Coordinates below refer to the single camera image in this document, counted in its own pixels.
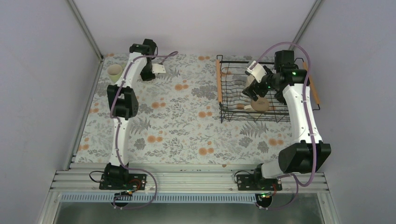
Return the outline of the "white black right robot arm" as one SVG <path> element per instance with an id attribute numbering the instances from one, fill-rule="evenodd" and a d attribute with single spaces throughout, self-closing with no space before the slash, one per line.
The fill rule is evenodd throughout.
<path id="1" fill-rule="evenodd" d="M 308 68 L 295 64 L 294 51 L 275 53 L 275 71 L 253 60 L 245 73 L 253 81 L 243 94 L 257 102 L 273 90 L 276 99 L 287 105 L 291 122 L 292 144 L 281 150 L 276 161 L 261 164 L 253 184 L 259 190 L 266 189 L 271 179 L 283 178 L 290 173 L 314 175 L 331 153 L 330 144 L 324 143 L 317 129 L 310 99 Z"/>

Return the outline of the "beige brown mug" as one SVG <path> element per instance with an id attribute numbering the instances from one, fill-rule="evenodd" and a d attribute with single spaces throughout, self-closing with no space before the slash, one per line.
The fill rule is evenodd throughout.
<path id="1" fill-rule="evenodd" d="M 266 112 L 269 110 L 269 107 L 267 98 L 259 97 L 256 101 L 252 100 L 250 104 L 245 105 L 243 109 L 250 112 Z"/>

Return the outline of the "light green mug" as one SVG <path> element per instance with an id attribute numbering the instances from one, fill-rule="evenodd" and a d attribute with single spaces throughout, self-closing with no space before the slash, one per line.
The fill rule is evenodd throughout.
<path id="1" fill-rule="evenodd" d="M 116 83 L 123 73 L 123 67 L 119 64 L 112 64 L 106 71 L 111 82 Z"/>

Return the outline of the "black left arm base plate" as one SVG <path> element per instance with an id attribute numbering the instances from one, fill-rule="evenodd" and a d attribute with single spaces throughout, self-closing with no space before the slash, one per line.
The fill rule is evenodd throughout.
<path id="1" fill-rule="evenodd" d="M 108 174 L 103 174 L 99 182 L 99 189 L 121 191 L 144 190 L 146 179 L 146 174 L 127 174 L 126 176 L 121 177 L 113 177 Z"/>

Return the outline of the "cream white mug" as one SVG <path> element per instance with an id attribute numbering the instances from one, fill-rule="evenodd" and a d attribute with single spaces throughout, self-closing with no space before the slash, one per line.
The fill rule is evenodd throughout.
<path id="1" fill-rule="evenodd" d="M 253 75 L 248 75 L 245 82 L 245 87 L 249 87 L 253 81 L 255 81 L 255 77 Z"/>

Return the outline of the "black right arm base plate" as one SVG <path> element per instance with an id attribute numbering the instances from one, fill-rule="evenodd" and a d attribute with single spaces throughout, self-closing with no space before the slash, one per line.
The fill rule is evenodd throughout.
<path id="1" fill-rule="evenodd" d="M 281 191 L 282 182 L 278 179 L 256 178 L 250 174 L 236 175 L 236 182 L 239 191 Z"/>

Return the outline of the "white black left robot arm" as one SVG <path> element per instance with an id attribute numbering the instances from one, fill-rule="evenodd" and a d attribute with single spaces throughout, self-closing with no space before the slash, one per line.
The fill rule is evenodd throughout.
<path id="1" fill-rule="evenodd" d="M 137 115 L 139 103 L 133 89 L 138 78 L 143 81 L 155 79 L 152 60 L 157 44 L 152 39 L 145 39 L 142 44 L 134 43 L 129 48 L 127 66 L 116 84 L 107 87 L 110 117 L 114 121 L 113 147 L 109 163 L 110 171 L 125 170 L 128 164 L 127 148 L 132 126 L 132 118 Z"/>

